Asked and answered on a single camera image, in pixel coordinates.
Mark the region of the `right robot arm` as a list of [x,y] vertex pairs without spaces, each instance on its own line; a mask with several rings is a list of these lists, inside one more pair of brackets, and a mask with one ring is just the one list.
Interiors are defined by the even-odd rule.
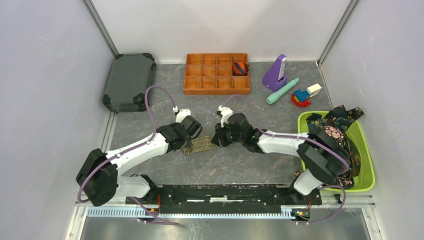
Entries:
[[218,110],[220,122],[215,126],[212,143],[227,147],[240,143],[252,153],[279,153],[299,157],[306,169],[291,184],[289,199],[302,204],[309,194],[324,184],[332,184],[345,173],[348,154],[324,129],[304,133],[279,133],[254,128],[243,113]]

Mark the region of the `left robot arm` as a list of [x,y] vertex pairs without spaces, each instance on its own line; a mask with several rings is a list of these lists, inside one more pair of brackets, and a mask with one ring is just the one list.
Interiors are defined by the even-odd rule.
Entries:
[[80,191],[93,206],[102,206],[113,198],[136,197],[145,204],[153,203],[157,190],[146,177],[127,177],[131,168],[156,156],[181,149],[202,125],[191,115],[181,121],[160,126],[148,137],[120,149],[103,152],[92,150],[75,180]]

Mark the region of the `green gold vine tie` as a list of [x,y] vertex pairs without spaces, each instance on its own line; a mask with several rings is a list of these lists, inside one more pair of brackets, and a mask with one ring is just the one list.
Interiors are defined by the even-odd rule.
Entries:
[[184,154],[191,155],[194,153],[217,149],[219,148],[219,146],[212,143],[213,137],[214,135],[211,134],[197,137],[196,139],[189,139],[186,145],[181,150]]

